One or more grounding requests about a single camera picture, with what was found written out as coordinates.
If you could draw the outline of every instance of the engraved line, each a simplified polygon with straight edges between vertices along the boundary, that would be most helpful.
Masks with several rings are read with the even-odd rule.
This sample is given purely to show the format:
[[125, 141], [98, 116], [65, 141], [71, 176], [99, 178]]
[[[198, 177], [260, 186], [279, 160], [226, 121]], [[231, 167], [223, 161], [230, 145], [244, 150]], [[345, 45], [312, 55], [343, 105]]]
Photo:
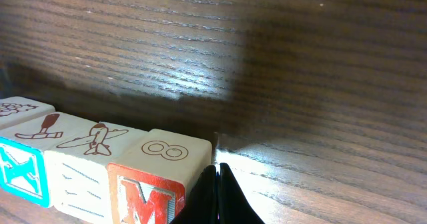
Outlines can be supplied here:
[[67, 190], [64, 190], [64, 191], [67, 195], [77, 195], [77, 193], [71, 193], [71, 192], [68, 192]]
[[87, 213], [90, 213], [90, 214], [93, 214], [93, 215], [97, 215], [97, 216], [99, 216], [99, 217], [104, 217], [104, 216], [103, 216], [103, 215], [101, 215], [101, 214], [94, 213], [94, 212], [92, 212], [92, 211], [88, 211], [88, 210], [83, 209], [83, 208], [81, 208], [81, 207], [76, 207], [76, 206], [74, 206], [74, 205], [70, 205], [70, 204], [68, 204], [68, 206], [70, 206], [70, 207], [74, 207], [74, 208], [76, 208], [76, 209], [78, 209], [78, 210], [80, 210], [80, 211], [85, 211], [85, 212], [87, 212]]
[[95, 194], [93, 194], [92, 192], [90, 192], [90, 191], [87, 191], [90, 195], [92, 195], [92, 196], [94, 196], [94, 197], [96, 197], [96, 198], [98, 198], [99, 200], [101, 200], [101, 197], [99, 197], [99, 196], [97, 196], [97, 195], [95, 195]]
[[95, 180], [95, 179], [93, 179], [93, 178], [91, 178], [91, 177], [89, 177], [89, 176], [87, 176], [87, 175], [83, 174], [82, 172], [80, 172], [80, 171], [78, 171], [78, 170], [76, 170], [76, 169], [74, 169], [74, 168], [72, 168], [72, 167], [68, 166], [67, 164], [62, 163], [62, 165], [64, 165], [64, 166], [66, 166], [66, 167], [70, 168], [71, 170], [75, 171], [76, 173], [78, 173], [78, 174], [80, 174], [80, 175], [82, 175], [82, 176], [84, 176], [84, 177], [88, 178], [89, 180], [94, 181], [94, 182], [96, 182], [96, 183], [98, 183], [98, 184], [99, 184], [99, 182], [98, 182], [97, 180]]

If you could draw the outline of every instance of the alphabet block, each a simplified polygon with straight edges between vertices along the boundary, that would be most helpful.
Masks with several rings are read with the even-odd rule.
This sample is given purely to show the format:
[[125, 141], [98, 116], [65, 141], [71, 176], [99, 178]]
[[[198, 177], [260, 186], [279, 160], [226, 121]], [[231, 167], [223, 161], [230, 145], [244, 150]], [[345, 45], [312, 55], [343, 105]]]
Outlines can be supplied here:
[[55, 111], [51, 105], [23, 97], [0, 100], [0, 130]]
[[0, 186], [42, 207], [50, 207], [43, 152], [93, 123], [56, 112], [1, 130]]
[[108, 165], [114, 223], [169, 223], [211, 162], [211, 143], [158, 129]]
[[111, 223], [107, 165], [146, 133], [95, 123], [46, 151], [55, 208], [91, 223]]

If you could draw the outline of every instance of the printed image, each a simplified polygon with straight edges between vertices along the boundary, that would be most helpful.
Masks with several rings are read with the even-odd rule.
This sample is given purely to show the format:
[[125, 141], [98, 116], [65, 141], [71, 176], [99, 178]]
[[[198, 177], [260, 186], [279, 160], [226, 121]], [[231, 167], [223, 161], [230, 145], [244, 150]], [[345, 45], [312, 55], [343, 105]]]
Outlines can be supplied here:
[[50, 197], [42, 152], [0, 137], [0, 186], [18, 197], [48, 207]]
[[8, 115], [36, 108], [38, 108], [38, 106], [22, 105], [18, 103], [0, 103], [0, 117], [6, 117]]
[[21, 139], [46, 139], [46, 138], [61, 138], [63, 131], [58, 131], [54, 133], [48, 133], [47, 130], [52, 127], [56, 120], [58, 120], [60, 114], [49, 114], [45, 117], [45, 120], [41, 124], [40, 132], [34, 134], [21, 134], [16, 133], [15, 136]]
[[118, 137], [126, 134], [129, 130], [112, 130], [110, 131], [103, 123], [94, 125], [89, 131], [89, 135], [85, 137], [78, 137], [72, 141], [61, 143], [56, 148], [72, 148], [82, 145], [88, 145], [89, 149], [84, 153], [85, 155], [111, 155], [109, 145], [104, 144], [104, 140]]
[[161, 155], [169, 161], [179, 161], [188, 156], [188, 150], [185, 147], [168, 145], [164, 141], [149, 141], [141, 149], [145, 154]]

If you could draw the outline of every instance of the grapes illustration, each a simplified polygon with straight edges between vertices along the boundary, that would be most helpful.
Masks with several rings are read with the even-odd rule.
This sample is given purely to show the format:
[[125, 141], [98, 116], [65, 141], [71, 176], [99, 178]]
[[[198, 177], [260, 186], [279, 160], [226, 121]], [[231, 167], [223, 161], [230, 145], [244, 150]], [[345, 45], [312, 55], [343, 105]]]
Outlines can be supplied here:
[[21, 111], [28, 111], [35, 108], [38, 108], [38, 106], [22, 105], [18, 103], [0, 103], [0, 117], [5, 117]]

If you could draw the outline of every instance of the airplane illustration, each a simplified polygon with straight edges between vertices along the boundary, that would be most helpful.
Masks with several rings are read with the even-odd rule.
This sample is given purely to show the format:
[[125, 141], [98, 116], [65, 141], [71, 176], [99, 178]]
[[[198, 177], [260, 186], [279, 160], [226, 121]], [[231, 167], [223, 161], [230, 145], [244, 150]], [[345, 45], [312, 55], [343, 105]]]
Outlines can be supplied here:
[[104, 144], [104, 140], [118, 137], [126, 134], [129, 130], [113, 130], [110, 131], [103, 123], [94, 125], [89, 131], [89, 135], [86, 137], [78, 137], [72, 141], [67, 141], [59, 144], [56, 148], [71, 148], [82, 145], [89, 145], [89, 149], [84, 153], [85, 155], [111, 155], [111, 151], [108, 149], [109, 145]]

